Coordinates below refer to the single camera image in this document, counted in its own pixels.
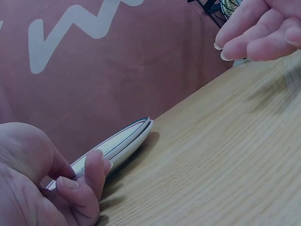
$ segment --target wood grain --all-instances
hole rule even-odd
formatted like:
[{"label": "wood grain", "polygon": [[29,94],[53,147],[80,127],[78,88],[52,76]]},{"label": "wood grain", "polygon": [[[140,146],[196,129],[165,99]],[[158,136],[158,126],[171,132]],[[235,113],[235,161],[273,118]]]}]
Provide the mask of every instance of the wood grain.
[{"label": "wood grain", "polygon": [[300,62],[232,68],[158,117],[98,225],[301,225]]}]

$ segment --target pink fabric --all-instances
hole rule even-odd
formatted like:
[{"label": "pink fabric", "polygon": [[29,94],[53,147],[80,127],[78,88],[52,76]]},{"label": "pink fabric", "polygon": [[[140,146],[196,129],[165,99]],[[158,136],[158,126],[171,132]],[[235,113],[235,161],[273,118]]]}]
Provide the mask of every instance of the pink fabric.
[{"label": "pink fabric", "polygon": [[73,162],[131,122],[156,118],[230,68],[213,48],[218,27],[196,3],[123,2],[109,32],[92,39],[72,26],[46,68],[29,65],[28,27],[45,37],[68,7],[97,15],[103,0],[0,2],[0,122],[44,130]]}]

